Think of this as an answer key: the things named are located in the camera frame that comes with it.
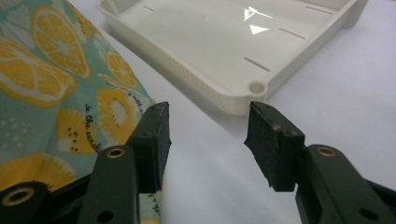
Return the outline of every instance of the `yellow lemon print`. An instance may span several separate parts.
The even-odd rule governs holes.
[[[160,224],[160,220],[155,217],[144,217],[141,221],[142,224]]]
[[[92,40],[91,28],[98,35],[100,34],[99,30],[89,20],[87,20],[72,4],[69,3],[69,5],[72,8],[73,15],[76,21],[78,21],[81,26],[82,33],[87,37],[87,39]]]
[[[116,86],[116,87],[120,87],[120,88],[123,88],[125,90],[131,89],[130,86],[127,86],[127,85],[117,81],[116,79],[114,79],[114,78],[112,78],[110,76],[107,76],[107,75],[105,75],[103,73],[98,73],[98,76],[101,77],[102,79],[104,79],[110,85],[113,85],[113,86]]]
[[[39,107],[57,105],[77,86],[66,72],[0,35],[0,89]]]
[[[38,181],[47,184],[49,190],[53,191],[75,180],[75,172],[67,162],[44,152],[1,164],[0,174],[0,189],[21,182]]]
[[[96,93],[99,106],[99,129],[112,144],[125,144],[136,126],[134,105],[127,93],[118,89],[101,89]]]
[[[58,110],[58,149],[73,153],[93,153],[93,148],[97,147],[93,122],[91,115],[85,117],[74,109]]]
[[[134,72],[125,60],[114,50],[106,53],[106,63],[110,72],[122,83],[137,86]]]
[[[35,10],[32,37],[35,46],[51,61],[81,77],[90,76],[91,69],[73,26],[55,8]]]

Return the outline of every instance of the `black plastic bracket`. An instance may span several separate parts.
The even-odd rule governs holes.
[[[273,107],[250,104],[245,144],[275,191],[298,184],[303,223],[396,223],[394,191],[363,179],[333,147],[305,147],[304,134]]]

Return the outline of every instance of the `white surface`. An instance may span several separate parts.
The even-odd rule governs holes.
[[[111,33],[96,0],[71,2]],[[369,1],[355,27],[338,32],[267,102],[305,133],[307,145],[337,147],[363,177],[391,189],[396,189],[395,11],[395,1]],[[268,189],[243,145],[247,118],[222,114],[111,43],[148,93],[170,104],[173,145],[163,224],[301,223],[294,193]]]
[[[213,105],[247,115],[367,0],[100,0],[128,47]]]

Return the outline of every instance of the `tray hole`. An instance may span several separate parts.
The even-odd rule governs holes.
[[[146,8],[149,11],[154,11],[154,9],[152,9],[151,7],[148,7],[148,6],[143,6],[143,8]]]
[[[283,28],[279,28],[279,30],[285,32],[286,34],[294,35],[294,36],[296,36],[296,37],[298,37],[298,38],[300,38],[300,39],[305,39],[304,36],[302,36],[302,35],[297,35],[296,33],[292,32],[292,31],[288,31],[288,30],[285,30],[285,29],[283,29]]]
[[[265,91],[265,86],[260,82],[252,82],[250,83],[248,89],[255,94],[260,94]]]
[[[309,9],[312,9],[312,10],[316,10],[316,11],[319,11],[319,12],[323,12],[323,13],[327,13],[327,14],[332,15],[332,12],[325,11],[325,10],[322,10],[322,9],[319,9],[319,8],[315,8],[315,7],[306,7],[306,8],[309,8]]]
[[[258,62],[254,61],[254,60],[252,60],[252,59],[250,59],[250,58],[248,58],[248,57],[245,57],[244,59],[245,59],[248,63],[252,63],[252,64],[254,64],[254,65],[260,67],[260,69],[262,69],[262,70],[264,70],[264,71],[266,71],[266,72],[270,72],[270,71],[271,71],[269,68],[265,67],[265,66],[262,65],[261,63],[258,63]]]

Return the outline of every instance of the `lemon print fabric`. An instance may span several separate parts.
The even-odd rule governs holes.
[[[94,152],[95,132],[81,113],[74,109],[60,109],[56,128],[59,150],[71,153]]]
[[[0,164],[0,176],[0,190],[30,181],[43,182],[49,190],[56,190],[75,180],[68,163],[43,152]]]
[[[73,77],[0,35],[0,88],[40,107],[57,105],[77,86]]]
[[[89,77],[81,43],[73,26],[53,7],[39,7],[32,18],[35,45],[51,61],[81,77]]]
[[[89,175],[153,102],[66,0],[0,1],[0,190],[40,181],[54,191]],[[141,197],[146,223],[159,223],[157,195]]]
[[[99,129],[110,142],[125,144],[136,126],[134,104],[125,91],[102,89],[96,93]]]
[[[111,73],[122,83],[135,87],[137,82],[128,63],[114,50],[106,53],[106,63]]]

